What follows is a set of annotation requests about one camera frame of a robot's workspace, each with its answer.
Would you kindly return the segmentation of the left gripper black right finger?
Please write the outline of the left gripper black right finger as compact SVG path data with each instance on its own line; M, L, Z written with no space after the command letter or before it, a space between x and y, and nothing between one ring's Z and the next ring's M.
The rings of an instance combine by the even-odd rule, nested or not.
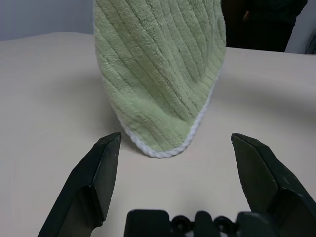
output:
M259 140L234 133L231 141L251 211L268 214L282 237L314 237L316 203L294 173Z

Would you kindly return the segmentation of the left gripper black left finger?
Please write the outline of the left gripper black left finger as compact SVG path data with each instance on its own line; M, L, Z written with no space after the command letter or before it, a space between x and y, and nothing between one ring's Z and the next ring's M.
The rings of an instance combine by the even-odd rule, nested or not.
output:
M89 237L107 218L121 134L100 138L74 167L54 203L40 237Z

